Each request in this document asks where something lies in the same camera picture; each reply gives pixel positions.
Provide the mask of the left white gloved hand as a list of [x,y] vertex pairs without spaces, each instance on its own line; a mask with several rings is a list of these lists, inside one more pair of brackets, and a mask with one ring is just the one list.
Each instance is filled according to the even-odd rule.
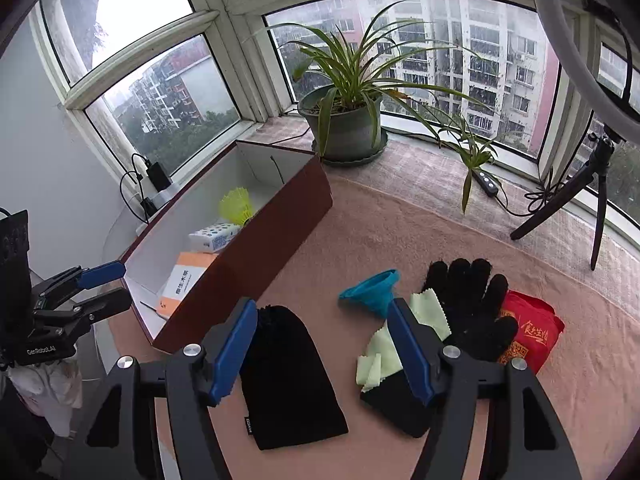
[[8,369],[9,380],[27,407],[43,417],[52,431],[70,436],[75,410],[82,408],[82,376],[75,358]]

